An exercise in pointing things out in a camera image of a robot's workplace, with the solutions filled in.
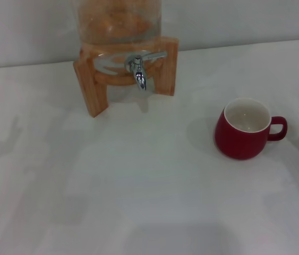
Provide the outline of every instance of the metal spigot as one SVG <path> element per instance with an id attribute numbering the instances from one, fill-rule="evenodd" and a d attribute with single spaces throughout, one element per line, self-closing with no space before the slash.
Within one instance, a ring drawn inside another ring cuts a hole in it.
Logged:
<path id="1" fill-rule="evenodd" d="M 167 57 L 167 52 L 158 52 L 144 56 L 132 55 L 126 59 L 124 68 L 126 68 L 128 72 L 132 72 L 134 74 L 134 78 L 140 90 L 147 89 L 147 74 L 144 70 L 143 62 L 152 59 L 155 60 L 162 57 Z"/>

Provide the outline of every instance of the wooden stand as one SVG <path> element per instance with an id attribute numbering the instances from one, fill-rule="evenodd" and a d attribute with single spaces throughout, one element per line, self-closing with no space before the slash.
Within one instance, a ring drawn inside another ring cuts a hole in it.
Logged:
<path id="1" fill-rule="evenodd" d="M 175 92 L 178 40 L 160 37 L 146 44 L 119 44 L 109 46 L 83 45 L 80 59 L 74 62 L 84 100 L 89 114 L 96 117 L 108 108 L 107 86 L 130 86 L 135 84 L 133 74 L 125 69 L 113 69 L 118 75 L 108 75 L 97 71 L 93 60 L 101 54 L 113 55 L 121 52 L 148 50 L 152 53 L 167 52 L 166 58 L 145 63 L 148 79 L 154 78 L 155 93 L 173 96 Z M 115 63 L 123 63 L 125 58 L 117 58 Z"/>

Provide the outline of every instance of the mug handle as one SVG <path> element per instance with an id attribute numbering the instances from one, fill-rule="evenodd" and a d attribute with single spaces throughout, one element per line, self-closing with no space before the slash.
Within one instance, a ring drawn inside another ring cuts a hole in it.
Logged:
<path id="1" fill-rule="evenodd" d="M 277 134 L 269 134 L 268 141 L 280 141 L 287 134 L 287 121 L 284 117 L 272 117 L 271 125 L 283 125 L 283 129 Z"/>

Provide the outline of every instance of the spigot handle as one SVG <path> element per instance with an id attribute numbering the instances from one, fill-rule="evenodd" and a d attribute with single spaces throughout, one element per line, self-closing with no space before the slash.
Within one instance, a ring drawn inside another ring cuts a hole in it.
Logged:
<path id="1" fill-rule="evenodd" d="M 162 58 L 162 57 L 167 57 L 167 52 L 158 52 L 158 53 L 144 55 L 142 57 L 142 60 L 143 61 L 152 60 L 152 59 L 156 60 L 157 58 Z"/>

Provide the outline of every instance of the red mug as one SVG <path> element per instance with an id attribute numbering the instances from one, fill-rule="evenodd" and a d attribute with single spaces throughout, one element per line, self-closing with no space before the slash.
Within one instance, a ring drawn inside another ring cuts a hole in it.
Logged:
<path id="1" fill-rule="evenodd" d="M 271 125 L 283 125 L 277 134 L 270 134 Z M 258 155 L 267 141 L 280 141 L 287 133 L 283 117 L 271 117 L 266 106 L 251 98 L 237 98 L 227 104 L 215 129 L 219 150 L 234 159 Z"/>

